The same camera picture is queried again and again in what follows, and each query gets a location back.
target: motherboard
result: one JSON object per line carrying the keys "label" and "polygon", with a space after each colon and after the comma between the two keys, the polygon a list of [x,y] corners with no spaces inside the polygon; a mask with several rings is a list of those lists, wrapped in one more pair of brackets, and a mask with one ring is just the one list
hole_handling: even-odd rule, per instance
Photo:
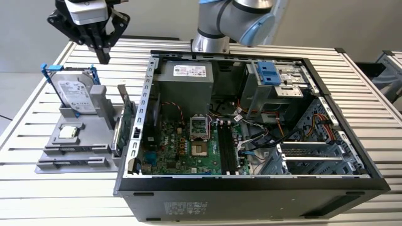
{"label": "motherboard", "polygon": [[[249,175],[247,159],[237,156],[235,147],[242,140],[239,124],[231,124],[229,132],[223,135],[219,122],[207,122],[206,137],[194,138],[191,129],[202,128],[200,119],[194,120],[195,125],[187,121],[183,126],[176,121],[163,121],[160,130],[160,143],[156,151],[144,153],[142,173],[148,175],[222,175],[226,171],[229,156],[235,174]],[[222,153],[222,143],[230,147],[230,155]]]}

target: sticker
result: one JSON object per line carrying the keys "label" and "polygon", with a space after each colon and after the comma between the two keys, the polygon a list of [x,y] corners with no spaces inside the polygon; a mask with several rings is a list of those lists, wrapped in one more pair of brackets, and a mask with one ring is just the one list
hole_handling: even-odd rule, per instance
{"label": "sticker", "polygon": [[285,80],[291,80],[291,76],[290,75],[281,75],[281,77],[282,77],[282,80],[285,81]]}
{"label": "sticker", "polygon": [[72,109],[79,113],[96,112],[86,85],[82,82],[59,81],[59,87]]}
{"label": "sticker", "polygon": [[167,215],[203,215],[207,211],[209,202],[166,202]]}
{"label": "sticker", "polygon": [[235,121],[239,121],[242,119],[243,119],[243,116],[241,114],[234,118]]}
{"label": "sticker", "polygon": [[174,76],[207,77],[206,66],[176,65]]}
{"label": "sticker", "polygon": [[238,114],[242,113],[243,109],[241,107],[237,108]]}
{"label": "sticker", "polygon": [[58,165],[71,165],[72,163],[68,161],[56,162]]}

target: gray wall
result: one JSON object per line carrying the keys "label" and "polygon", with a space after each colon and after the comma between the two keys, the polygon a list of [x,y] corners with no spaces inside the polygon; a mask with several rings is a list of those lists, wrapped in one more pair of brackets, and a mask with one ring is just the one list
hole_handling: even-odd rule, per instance
{"label": "gray wall", "polygon": [[[198,23],[198,0],[130,0],[127,35],[188,40]],[[275,45],[343,47],[357,60],[382,49],[402,49],[402,0],[290,0]],[[0,72],[38,72],[54,63],[67,38],[46,22],[54,0],[8,0],[0,6]]]}
{"label": "gray wall", "polygon": [[3,0],[0,4],[0,72],[39,72],[52,64],[68,38],[46,18],[52,0]]}
{"label": "gray wall", "polygon": [[355,61],[402,49],[402,0],[290,0],[274,45],[343,47]]}

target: power supply label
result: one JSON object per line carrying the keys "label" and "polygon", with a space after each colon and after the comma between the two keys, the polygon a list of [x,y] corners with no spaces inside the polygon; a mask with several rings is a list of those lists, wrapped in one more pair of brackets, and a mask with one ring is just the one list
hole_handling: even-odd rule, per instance
{"label": "power supply label", "polygon": [[176,65],[174,76],[207,77],[206,66]]}

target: case label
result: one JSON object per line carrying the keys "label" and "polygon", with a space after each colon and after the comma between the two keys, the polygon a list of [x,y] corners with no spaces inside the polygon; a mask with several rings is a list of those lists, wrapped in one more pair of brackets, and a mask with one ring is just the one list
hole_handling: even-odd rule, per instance
{"label": "case label", "polygon": [[167,215],[199,215],[206,214],[209,202],[166,202]]}

